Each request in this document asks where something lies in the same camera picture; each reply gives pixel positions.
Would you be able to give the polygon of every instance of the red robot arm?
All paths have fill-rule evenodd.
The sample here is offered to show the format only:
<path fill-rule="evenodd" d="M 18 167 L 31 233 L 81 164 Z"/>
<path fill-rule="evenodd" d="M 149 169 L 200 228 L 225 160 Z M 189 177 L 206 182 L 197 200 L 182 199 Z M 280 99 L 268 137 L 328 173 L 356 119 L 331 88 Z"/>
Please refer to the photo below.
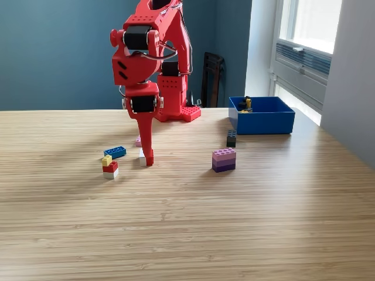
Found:
<path fill-rule="evenodd" d="M 162 122 L 169 119 L 190 122 L 200 116 L 200 108 L 186 109 L 191 45 L 183 21 L 182 0 L 141 0 L 123 30 L 111 31 L 110 40 L 114 47 L 118 46 L 112 58 L 114 82 L 125 86 L 127 110 L 138 121 L 146 163 L 152 166 L 153 118 Z M 167 41 L 175 48 L 168 46 Z M 165 49 L 173 53 L 164 56 Z M 178 63 L 163 63 L 177 54 Z M 147 81 L 157 72 L 162 73 L 157 84 Z"/>

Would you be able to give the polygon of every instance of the yellow lego brick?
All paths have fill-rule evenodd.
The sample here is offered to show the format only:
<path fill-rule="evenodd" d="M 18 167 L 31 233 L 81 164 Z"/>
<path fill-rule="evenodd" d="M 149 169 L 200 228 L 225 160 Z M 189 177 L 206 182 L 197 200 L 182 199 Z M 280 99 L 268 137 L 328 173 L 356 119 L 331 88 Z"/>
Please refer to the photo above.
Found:
<path fill-rule="evenodd" d="M 251 108 L 251 99 L 247 99 L 246 100 L 246 106 L 247 106 L 247 108 Z"/>
<path fill-rule="evenodd" d="M 107 155 L 101 160 L 101 164 L 103 167 L 108 167 L 112 163 L 112 156 Z"/>

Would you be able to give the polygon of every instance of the purple lego brick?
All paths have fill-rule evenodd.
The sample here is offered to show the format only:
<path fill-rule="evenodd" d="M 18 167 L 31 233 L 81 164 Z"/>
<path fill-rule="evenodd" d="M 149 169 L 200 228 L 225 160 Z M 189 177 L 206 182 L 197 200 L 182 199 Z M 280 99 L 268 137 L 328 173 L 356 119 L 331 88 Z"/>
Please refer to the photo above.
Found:
<path fill-rule="evenodd" d="M 141 148 L 142 145 L 141 145 L 141 137 L 137 137 L 137 139 L 135 140 L 135 146 L 138 147 L 138 148 Z"/>
<path fill-rule="evenodd" d="M 228 166 L 232 164 L 236 164 L 236 158 L 222 160 L 222 161 L 216 161 L 215 159 L 212 159 L 212 165 L 214 165 L 215 167 Z"/>
<path fill-rule="evenodd" d="M 236 164 L 228 165 L 228 166 L 222 166 L 222 167 L 216 167 L 215 165 L 212 165 L 212 169 L 216 173 L 221 173 L 221 172 L 226 172 L 226 171 L 231 171 L 236 168 Z"/>
<path fill-rule="evenodd" d="M 214 151 L 212 153 L 212 159 L 216 161 L 223 161 L 236 158 L 236 151 L 233 148 L 225 148 Z"/>

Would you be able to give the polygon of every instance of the white lego brick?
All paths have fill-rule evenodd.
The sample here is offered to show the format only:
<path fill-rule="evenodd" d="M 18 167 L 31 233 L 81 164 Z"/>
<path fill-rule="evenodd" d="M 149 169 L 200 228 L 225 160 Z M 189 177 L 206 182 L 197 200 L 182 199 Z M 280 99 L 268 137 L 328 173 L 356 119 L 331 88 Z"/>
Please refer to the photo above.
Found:
<path fill-rule="evenodd" d="M 114 180 L 118 176 L 118 168 L 114 173 L 103 173 L 103 176 L 107 180 Z"/>
<path fill-rule="evenodd" d="M 139 164 L 141 165 L 141 167 L 147 167 L 146 157 L 142 149 L 139 150 Z"/>

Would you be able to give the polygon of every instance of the mounting holes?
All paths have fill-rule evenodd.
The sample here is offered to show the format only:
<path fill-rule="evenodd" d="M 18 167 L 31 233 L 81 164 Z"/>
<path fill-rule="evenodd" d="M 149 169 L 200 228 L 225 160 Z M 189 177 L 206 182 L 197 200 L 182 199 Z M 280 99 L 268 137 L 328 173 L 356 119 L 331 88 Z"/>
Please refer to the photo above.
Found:
<path fill-rule="evenodd" d="M 128 77 L 127 77 L 124 73 L 122 73 L 121 71 L 119 71 L 118 74 L 119 74 L 123 79 L 128 80 Z"/>
<path fill-rule="evenodd" d="M 121 68 L 123 68 L 123 69 L 125 69 L 125 70 L 127 69 L 127 67 L 126 67 L 122 62 L 118 61 L 117 64 L 118 64 Z"/>

